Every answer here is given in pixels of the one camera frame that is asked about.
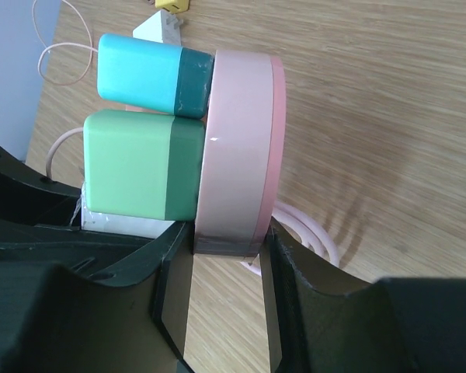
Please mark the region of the yellow small plug adapter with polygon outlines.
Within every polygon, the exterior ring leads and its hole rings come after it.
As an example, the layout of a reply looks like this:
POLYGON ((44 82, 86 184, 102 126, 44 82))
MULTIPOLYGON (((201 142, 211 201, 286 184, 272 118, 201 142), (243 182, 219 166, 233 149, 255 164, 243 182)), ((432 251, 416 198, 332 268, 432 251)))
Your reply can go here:
POLYGON ((155 0, 155 8, 164 9, 172 14, 185 12, 190 7, 190 0, 155 0))

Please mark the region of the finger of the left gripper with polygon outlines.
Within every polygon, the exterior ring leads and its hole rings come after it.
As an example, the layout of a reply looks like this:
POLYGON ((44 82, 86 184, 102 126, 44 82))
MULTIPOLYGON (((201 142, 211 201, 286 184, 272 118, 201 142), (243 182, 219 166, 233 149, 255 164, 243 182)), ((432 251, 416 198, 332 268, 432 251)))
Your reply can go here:
POLYGON ((150 241, 84 231, 81 191, 31 169, 0 146, 0 261, 105 268, 150 241))

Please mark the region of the white square charger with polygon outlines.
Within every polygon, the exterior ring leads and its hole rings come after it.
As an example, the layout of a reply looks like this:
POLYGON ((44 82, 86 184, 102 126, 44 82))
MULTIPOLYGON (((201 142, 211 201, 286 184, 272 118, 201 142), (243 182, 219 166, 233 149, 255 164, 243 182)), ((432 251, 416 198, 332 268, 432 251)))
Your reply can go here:
POLYGON ((132 36, 137 39, 181 46, 180 27, 183 21, 161 9, 137 26, 132 36))

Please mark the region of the pink round socket base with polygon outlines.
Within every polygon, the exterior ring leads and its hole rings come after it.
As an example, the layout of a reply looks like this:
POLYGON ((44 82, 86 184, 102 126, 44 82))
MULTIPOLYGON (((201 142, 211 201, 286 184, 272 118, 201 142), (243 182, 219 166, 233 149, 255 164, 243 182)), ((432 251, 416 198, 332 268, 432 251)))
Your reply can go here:
POLYGON ((287 94, 278 57, 219 50, 210 91, 194 251, 255 257, 280 179, 287 94))

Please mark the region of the teal plug adapter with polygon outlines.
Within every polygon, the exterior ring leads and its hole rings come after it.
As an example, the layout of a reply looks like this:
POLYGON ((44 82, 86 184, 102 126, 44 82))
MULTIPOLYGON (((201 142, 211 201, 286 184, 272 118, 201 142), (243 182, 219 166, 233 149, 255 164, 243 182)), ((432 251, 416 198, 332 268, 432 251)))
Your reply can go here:
POLYGON ((106 33, 99 39, 101 98, 180 117, 207 112, 214 56, 173 44, 106 33))

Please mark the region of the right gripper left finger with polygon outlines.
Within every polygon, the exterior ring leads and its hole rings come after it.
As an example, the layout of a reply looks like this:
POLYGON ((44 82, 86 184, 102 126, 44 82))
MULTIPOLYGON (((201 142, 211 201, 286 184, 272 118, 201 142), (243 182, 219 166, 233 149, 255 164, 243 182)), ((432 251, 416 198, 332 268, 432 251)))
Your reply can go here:
POLYGON ((192 245, 0 221, 0 372, 188 372, 192 245))

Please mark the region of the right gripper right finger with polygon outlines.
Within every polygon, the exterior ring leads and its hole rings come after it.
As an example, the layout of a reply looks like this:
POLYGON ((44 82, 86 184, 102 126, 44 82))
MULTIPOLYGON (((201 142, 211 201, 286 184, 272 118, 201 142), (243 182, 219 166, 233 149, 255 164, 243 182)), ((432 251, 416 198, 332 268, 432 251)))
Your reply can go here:
POLYGON ((466 372, 466 279, 367 283, 272 227, 260 252, 273 372, 466 372))

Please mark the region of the green plug adapter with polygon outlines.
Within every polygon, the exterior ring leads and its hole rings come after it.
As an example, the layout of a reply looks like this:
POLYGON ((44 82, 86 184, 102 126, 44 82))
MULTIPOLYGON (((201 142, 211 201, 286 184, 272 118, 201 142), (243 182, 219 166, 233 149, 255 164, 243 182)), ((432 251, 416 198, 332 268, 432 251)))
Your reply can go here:
POLYGON ((192 221, 204 141, 201 120, 126 110, 91 114, 83 127, 88 209, 192 221))

